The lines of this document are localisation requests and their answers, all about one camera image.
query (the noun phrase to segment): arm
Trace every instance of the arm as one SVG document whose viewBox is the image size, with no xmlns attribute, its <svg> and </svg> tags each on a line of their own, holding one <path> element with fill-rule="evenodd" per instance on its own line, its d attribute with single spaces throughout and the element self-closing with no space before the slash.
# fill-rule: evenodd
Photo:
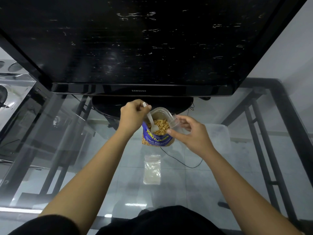
<svg viewBox="0 0 313 235">
<path fill-rule="evenodd" d="M 39 216 L 65 216 L 78 226 L 81 235 L 87 234 L 103 203 L 128 140 L 139 129 L 144 116 L 151 109 L 151 106 L 143 107 L 142 103 L 142 100 L 135 100 L 121 108 L 119 128 L 115 134 Z"/>
<path fill-rule="evenodd" d="M 178 116 L 178 119 L 191 133 L 167 132 L 207 163 L 245 234 L 301 235 L 214 149 L 205 125 L 188 116 Z"/>
</svg>

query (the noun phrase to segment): television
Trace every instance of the television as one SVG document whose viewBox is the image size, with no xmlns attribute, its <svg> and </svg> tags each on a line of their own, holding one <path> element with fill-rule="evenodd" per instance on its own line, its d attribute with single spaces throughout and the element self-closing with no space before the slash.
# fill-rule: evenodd
<svg viewBox="0 0 313 235">
<path fill-rule="evenodd" d="M 0 47 L 57 93 L 228 96 L 305 1 L 1 0 Z"/>
</svg>

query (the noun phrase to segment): black sleeve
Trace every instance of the black sleeve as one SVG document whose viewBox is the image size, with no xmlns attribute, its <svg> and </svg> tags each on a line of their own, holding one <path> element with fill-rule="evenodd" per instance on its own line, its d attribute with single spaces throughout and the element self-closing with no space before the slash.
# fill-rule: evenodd
<svg viewBox="0 0 313 235">
<path fill-rule="evenodd" d="M 9 235 L 80 235 L 78 227 L 70 219 L 60 215 L 46 215 L 32 219 Z"/>
</svg>

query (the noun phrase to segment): person's left arm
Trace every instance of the person's left arm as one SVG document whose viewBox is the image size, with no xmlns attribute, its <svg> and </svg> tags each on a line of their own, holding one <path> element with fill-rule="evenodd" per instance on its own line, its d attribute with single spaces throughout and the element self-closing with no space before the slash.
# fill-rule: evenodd
<svg viewBox="0 0 313 235">
<path fill-rule="evenodd" d="M 115 134 L 39 216 L 62 215 L 78 226 L 81 235 L 87 234 L 103 203 L 127 142 L 140 128 L 150 109 L 150 105 L 143 107 L 142 100 L 128 102 L 123 106 Z"/>
</svg>

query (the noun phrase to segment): spoon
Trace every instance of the spoon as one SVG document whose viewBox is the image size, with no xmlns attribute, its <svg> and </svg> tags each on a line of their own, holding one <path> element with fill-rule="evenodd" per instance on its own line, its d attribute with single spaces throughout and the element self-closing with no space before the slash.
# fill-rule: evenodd
<svg viewBox="0 0 313 235">
<path fill-rule="evenodd" d="M 147 104 L 145 102 L 143 102 L 143 107 L 146 107 Z M 154 125 L 154 122 L 153 122 L 153 118 L 152 118 L 152 115 L 150 114 L 150 112 L 147 114 L 148 116 L 148 119 L 151 123 L 151 132 L 155 132 L 155 131 L 158 131 L 159 130 L 159 126 L 157 125 Z"/>
</svg>

